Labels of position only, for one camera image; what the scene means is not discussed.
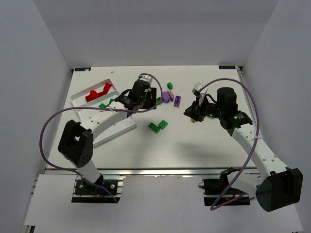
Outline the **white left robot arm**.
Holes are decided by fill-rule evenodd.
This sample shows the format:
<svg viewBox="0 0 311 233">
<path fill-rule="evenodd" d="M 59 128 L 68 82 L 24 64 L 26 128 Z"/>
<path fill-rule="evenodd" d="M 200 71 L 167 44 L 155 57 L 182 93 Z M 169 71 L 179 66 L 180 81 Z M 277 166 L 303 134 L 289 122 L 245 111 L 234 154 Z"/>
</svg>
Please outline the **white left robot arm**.
<svg viewBox="0 0 311 233">
<path fill-rule="evenodd" d="M 76 122 L 66 123 L 58 151 L 69 160 L 87 181 L 95 184 L 93 192 L 99 191 L 103 176 L 92 161 L 93 141 L 101 133 L 117 123 L 129 118 L 138 110 L 148 110 L 156 106 L 156 88 L 151 87 L 151 75 L 141 74 L 131 89 L 123 91 L 110 104 L 108 110 Z"/>
</svg>

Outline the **green long brick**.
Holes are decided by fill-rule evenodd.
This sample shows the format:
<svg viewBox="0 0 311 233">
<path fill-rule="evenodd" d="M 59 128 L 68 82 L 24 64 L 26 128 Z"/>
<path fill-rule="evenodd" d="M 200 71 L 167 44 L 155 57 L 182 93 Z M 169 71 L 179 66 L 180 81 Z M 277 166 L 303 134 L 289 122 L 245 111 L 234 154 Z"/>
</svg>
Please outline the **green long brick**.
<svg viewBox="0 0 311 233">
<path fill-rule="evenodd" d="M 149 128 L 152 132 L 154 132 L 154 133 L 159 133 L 159 132 L 160 132 L 160 128 L 159 128 L 157 125 L 155 125 L 154 123 L 150 123 L 150 124 L 148 125 L 148 128 Z"/>
</svg>

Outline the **red sloped lego brick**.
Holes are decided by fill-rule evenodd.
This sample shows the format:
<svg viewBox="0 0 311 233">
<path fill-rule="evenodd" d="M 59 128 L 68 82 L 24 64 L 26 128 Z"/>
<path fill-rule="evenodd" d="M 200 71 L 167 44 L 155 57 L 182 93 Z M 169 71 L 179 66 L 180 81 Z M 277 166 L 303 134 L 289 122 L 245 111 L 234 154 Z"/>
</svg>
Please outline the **red sloped lego brick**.
<svg viewBox="0 0 311 233">
<path fill-rule="evenodd" d="M 111 83 L 106 83 L 105 86 L 104 86 L 104 88 L 103 88 L 103 93 L 104 93 L 104 94 L 107 94 L 112 86 L 113 86 L 113 84 L 111 84 Z"/>
</svg>

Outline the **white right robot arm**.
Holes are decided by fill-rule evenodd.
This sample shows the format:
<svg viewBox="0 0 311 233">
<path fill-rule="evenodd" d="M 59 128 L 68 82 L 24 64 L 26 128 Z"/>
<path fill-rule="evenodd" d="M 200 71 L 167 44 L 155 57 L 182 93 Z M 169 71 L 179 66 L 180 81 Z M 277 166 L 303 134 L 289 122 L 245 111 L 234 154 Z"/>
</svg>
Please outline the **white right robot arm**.
<svg viewBox="0 0 311 233">
<path fill-rule="evenodd" d="M 289 168 L 267 146 L 256 132 L 250 117 L 238 110 L 237 95 L 233 88 L 217 90 L 217 99 L 208 101 L 198 87 L 192 92 L 196 100 L 184 115 L 201 122 L 205 117 L 217 118 L 221 126 L 235 139 L 255 164 L 259 177 L 232 167 L 221 172 L 218 184 L 206 184 L 206 189 L 219 191 L 221 195 L 229 189 L 238 189 L 258 201 L 267 212 L 298 203 L 300 201 L 303 175 L 298 168 Z"/>
</svg>

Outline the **red rounded lego brick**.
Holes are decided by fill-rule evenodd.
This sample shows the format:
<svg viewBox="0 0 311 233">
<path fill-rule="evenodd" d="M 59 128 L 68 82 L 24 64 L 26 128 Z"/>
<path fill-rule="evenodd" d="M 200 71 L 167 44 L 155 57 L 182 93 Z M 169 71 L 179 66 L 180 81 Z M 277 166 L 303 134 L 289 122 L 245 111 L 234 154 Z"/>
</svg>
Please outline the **red rounded lego brick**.
<svg viewBox="0 0 311 233">
<path fill-rule="evenodd" d="M 97 99 L 97 98 L 103 96 L 104 94 L 105 94 L 104 91 L 102 91 L 102 92 L 97 92 L 97 91 L 95 91 L 95 90 L 91 90 L 91 91 L 90 91 L 90 94 L 87 95 L 87 96 L 85 96 L 85 99 L 86 99 L 87 102 L 90 102 L 90 101 L 92 101 L 92 100 L 95 100 L 95 99 Z"/>
</svg>

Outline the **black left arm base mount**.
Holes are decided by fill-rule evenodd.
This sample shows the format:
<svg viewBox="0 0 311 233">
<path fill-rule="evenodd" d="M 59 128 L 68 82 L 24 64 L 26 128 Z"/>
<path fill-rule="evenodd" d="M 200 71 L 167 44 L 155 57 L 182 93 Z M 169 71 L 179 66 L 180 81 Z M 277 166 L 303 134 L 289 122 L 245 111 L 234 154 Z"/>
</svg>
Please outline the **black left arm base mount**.
<svg viewBox="0 0 311 233">
<path fill-rule="evenodd" d="M 71 202 L 72 203 L 100 203 L 116 204 L 122 194 L 123 180 L 121 178 L 104 178 L 101 187 L 88 184 L 81 177 L 76 178 Z"/>
</svg>

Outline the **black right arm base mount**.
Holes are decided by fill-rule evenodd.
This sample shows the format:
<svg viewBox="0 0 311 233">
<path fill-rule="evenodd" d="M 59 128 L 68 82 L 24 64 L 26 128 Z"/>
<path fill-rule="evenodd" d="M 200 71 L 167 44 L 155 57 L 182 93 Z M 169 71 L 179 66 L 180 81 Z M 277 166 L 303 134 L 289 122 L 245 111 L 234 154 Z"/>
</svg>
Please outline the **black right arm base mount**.
<svg viewBox="0 0 311 233">
<path fill-rule="evenodd" d="M 203 179 L 198 187 L 203 190 L 204 196 L 204 205 L 211 206 L 213 202 L 217 199 L 217 197 L 222 193 L 222 191 L 229 184 L 227 176 L 232 174 L 233 172 L 239 171 L 240 168 L 231 167 L 221 172 L 219 178 L 217 179 Z M 225 193 L 223 197 L 219 200 L 217 204 L 223 204 L 227 201 L 234 199 L 242 194 L 242 191 L 236 188 L 229 188 L 229 190 Z M 235 200 L 227 206 L 246 206 L 250 205 L 250 201 L 254 198 L 249 198 L 246 194 L 238 200 Z"/>
</svg>

